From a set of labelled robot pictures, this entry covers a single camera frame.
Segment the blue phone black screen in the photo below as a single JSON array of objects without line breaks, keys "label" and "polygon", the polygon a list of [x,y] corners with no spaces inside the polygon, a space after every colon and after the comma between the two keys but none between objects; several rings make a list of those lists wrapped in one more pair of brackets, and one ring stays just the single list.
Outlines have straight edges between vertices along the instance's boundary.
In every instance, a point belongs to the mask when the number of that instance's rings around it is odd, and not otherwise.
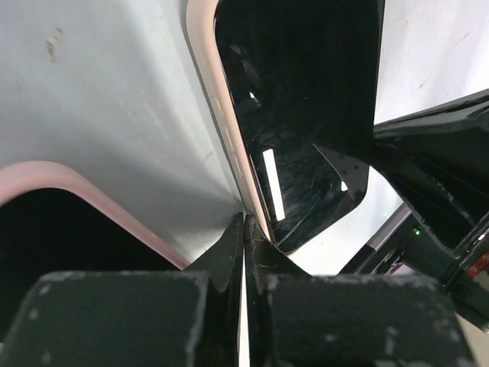
[{"label": "blue phone black screen", "polygon": [[1,206],[2,335],[40,276],[125,270],[174,271],[176,266],[65,190],[34,190]]}]

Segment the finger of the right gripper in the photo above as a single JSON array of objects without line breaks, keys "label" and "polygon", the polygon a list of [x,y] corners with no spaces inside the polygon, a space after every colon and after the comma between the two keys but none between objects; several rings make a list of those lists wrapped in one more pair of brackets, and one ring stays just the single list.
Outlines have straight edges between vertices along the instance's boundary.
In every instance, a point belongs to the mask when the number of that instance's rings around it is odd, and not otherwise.
[{"label": "finger of the right gripper", "polygon": [[372,165],[453,258],[461,258],[488,227],[488,161],[460,158],[449,149],[431,155],[377,143]]}]

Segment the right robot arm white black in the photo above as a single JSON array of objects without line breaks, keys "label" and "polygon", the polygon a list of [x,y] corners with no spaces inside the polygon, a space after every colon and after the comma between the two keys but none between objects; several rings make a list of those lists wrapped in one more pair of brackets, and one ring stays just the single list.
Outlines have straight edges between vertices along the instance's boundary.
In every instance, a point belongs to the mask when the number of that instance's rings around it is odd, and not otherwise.
[{"label": "right robot arm white black", "polygon": [[376,125],[372,164],[410,209],[402,263],[435,278],[487,331],[487,90]]}]

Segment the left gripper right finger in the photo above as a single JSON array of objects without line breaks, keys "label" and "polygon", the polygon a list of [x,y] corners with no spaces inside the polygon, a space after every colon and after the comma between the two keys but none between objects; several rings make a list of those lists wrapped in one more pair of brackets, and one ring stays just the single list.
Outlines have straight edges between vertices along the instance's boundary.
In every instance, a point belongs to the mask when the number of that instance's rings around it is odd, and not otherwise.
[{"label": "left gripper right finger", "polygon": [[474,366],[439,284],[423,276],[312,276],[244,221],[252,366]]}]

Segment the pink phone case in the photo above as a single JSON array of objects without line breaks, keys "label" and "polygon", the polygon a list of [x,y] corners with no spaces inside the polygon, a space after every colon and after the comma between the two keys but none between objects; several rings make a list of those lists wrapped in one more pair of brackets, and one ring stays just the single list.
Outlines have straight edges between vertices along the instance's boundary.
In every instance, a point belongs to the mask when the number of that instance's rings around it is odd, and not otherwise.
[{"label": "pink phone case", "polygon": [[176,249],[73,169],[51,161],[23,161],[1,169],[2,205],[27,192],[43,189],[64,190],[79,197],[178,269],[189,266],[189,261]]}]

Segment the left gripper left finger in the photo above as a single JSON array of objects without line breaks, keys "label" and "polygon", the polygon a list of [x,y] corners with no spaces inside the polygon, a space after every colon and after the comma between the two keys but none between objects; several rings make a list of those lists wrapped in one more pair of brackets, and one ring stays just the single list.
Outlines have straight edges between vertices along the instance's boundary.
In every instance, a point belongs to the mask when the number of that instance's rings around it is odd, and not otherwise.
[{"label": "left gripper left finger", "polygon": [[244,216],[182,271],[57,271],[27,292],[3,366],[236,366]]}]

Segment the beige magsafe phone case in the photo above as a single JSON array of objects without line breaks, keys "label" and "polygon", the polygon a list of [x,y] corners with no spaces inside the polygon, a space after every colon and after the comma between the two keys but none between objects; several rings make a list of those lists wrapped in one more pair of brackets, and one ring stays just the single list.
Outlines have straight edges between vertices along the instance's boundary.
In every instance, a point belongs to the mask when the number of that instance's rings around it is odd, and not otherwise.
[{"label": "beige magsafe phone case", "polygon": [[279,1],[191,1],[186,30],[244,205],[282,252],[304,242],[301,164],[310,158],[283,96]]}]

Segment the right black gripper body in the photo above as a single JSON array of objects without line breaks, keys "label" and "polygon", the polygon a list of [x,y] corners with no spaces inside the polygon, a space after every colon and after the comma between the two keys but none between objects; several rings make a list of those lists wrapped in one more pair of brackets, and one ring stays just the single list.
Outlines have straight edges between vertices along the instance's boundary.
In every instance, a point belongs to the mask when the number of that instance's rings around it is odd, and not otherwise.
[{"label": "right black gripper body", "polygon": [[460,158],[488,161],[488,91],[380,123],[374,127],[377,143],[431,155],[449,149]]}]

